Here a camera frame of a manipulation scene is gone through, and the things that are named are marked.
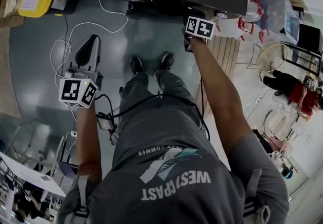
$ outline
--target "shiny floor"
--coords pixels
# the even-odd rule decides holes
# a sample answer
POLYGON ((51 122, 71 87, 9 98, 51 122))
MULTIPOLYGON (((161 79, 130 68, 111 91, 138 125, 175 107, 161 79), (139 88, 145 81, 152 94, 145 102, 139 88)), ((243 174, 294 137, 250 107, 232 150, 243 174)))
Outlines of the shiny floor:
MULTIPOLYGON (((114 0, 102 0, 102 4, 107 10, 118 12, 124 12, 127 6, 125 2, 114 0)), ((126 17, 103 11, 99 0, 80 0, 76 12, 68 15, 67 21, 69 38, 72 28, 79 23, 94 22, 115 31, 125 23, 126 17)), ((197 66, 193 54, 184 51, 182 28, 180 21, 168 23, 144 18, 129 19, 124 29, 111 34, 98 26, 86 24, 74 30, 71 44, 74 48, 89 35, 99 35, 101 60, 98 68, 104 75, 101 93, 107 94, 112 100, 113 108, 116 108, 120 103, 119 87, 131 78, 128 65, 132 55, 140 56, 144 68, 152 74, 163 52, 173 52, 175 63, 172 72, 182 77, 189 91, 195 95, 197 66)), ((24 150, 30 145, 27 154, 33 157, 37 157, 37 152, 42 150, 47 159, 50 159, 60 136, 74 128, 71 112, 58 101, 58 89, 54 84, 55 72, 49 60, 54 42, 65 39, 65 34, 64 17, 55 15, 45 15, 38 19, 25 18, 22 26, 11 30, 12 77, 18 105, 23 121, 26 122, 26 130, 20 131, 14 147, 24 150)), ((62 63, 64 46, 63 42, 58 42, 53 50, 55 67, 62 63)), ((149 90, 156 93, 156 81, 152 77, 149 81, 149 90)), ((96 110, 107 113, 108 102, 105 99, 97 101, 96 110)), ((114 148, 106 131, 100 130, 99 137, 105 175, 111 168, 114 148)), ((73 137, 68 137, 67 149, 74 141, 73 137)))

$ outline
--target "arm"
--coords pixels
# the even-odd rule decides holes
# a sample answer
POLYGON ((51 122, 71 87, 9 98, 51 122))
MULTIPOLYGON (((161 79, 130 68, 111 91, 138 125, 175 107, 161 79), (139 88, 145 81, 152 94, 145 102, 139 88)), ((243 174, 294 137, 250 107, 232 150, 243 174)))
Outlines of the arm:
POLYGON ((255 194, 246 196, 268 205, 268 223, 285 223, 289 210, 285 182, 245 120, 236 88, 204 42, 193 38, 191 47, 232 173, 247 187, 251 176, 261 171, 255 194))
POLYGON ((31 199, 31 201, 34 203, 35 208, 36 208, 37 210, 40 210, 40 204, 35 200, 35 198, 31 196, 31 198, 30 198, 30 199, 31 199))
POLYGON ((78 175, 89 175, 89 179, 101 182, 101 150, 97 134, 94 102, 89 109, 79 109, 76 128, 78 175))
MULTIPOLYGON (((97 184, 102 181, 101 151, 94 102, 89 109, 79 109, 76 131, 76 156, 79 167, 77 174, 78 176, 89 175, 85 189, 86 198, 88 198, 97 184)), ((58 224, 64 224, 67 215, 79 209, 80 192, 77 181, 78 178, 74 181, 70 192, 66 195, 60 207, 57 218, 58 224)))
POLYGON ((307 89, 305 87, 303 87, 302 96, 299 98, 299 101, 298 101, 297 106, 296 106, 297 110, 299 110, 299 111, 302 110, 303 100, 304 100, 306 94, 307 94, 307 89))
POLYGON ((244 137, 253 134, 243 115, 239 94, 205 43, 192 38, 192 51, 200 70, 207 100, 226 155, 244 137))

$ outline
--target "shoulder strap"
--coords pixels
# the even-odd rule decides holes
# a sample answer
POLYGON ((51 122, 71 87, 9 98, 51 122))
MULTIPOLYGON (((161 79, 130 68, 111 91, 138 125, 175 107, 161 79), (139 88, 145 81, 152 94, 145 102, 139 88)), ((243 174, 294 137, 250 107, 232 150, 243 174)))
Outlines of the shoulder strap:
POLYGON ((64 224, 90 224, 89 210, 86 205, 86 184, 89 176, 80 176, 78 180, 80 208, 66 216, 64 224))
POLYGON ((245 224, 266 224, 271 214, 267 205, 256 203, 256 192, 262 170, 254 170, 246 188, 246 201, 243 220, 245 224))

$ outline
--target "shoe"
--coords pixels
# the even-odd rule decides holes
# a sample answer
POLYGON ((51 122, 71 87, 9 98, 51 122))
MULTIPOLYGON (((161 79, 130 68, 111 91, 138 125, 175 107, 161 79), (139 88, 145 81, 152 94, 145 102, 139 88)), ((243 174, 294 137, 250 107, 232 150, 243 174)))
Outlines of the shoe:
POLYGON ((45 158, 45 155, 41 151, 39 151, 38 153, 39 153, 39 161, 46 163, 47 160, 45 158))
POLYGON ((130 70, 135 75, 136 73, 142 72, 142 63, 139 57, 132 57, 130 60, 130 70))
POLYGON ((154 73, 154 77, 157 79, 157 72, 159 70, 170 70, 171 67, 174 64, 174 54, 172 52, 167 53, 163 59, 161 60, 160 66, 157 68, 157 70, 154 73))
POLYGON ((266 76, 266 74, 264 72, 260 72, 259 73, 259 78, 261 80, 261 82, 263 82, 263 78, 266 76))
POLYGON ((280 91, 280 90, 277 90, 277 91, 275 92, 275 96, 280 96, 281 94, 283 94, 283 92, 282 92, 282 91, 280 91))

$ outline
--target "red clothing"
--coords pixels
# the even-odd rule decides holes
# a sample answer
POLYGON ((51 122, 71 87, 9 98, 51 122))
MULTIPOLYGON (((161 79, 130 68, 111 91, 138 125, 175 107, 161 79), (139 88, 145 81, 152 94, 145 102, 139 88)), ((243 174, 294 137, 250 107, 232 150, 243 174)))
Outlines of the red clothing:
MULTIPOLYGON (((289 100, 295 103, 298 103, 299 99, 302 96, 304 85, 299 82, 294 85, 292 93, 289 95, 289 100)), ((314 91, 307 91, 306 96, 304 97, 301 112, 311 116, 313 114, 312 108, 314 107, 314 103, 317 100, 317 93, 314 91)))

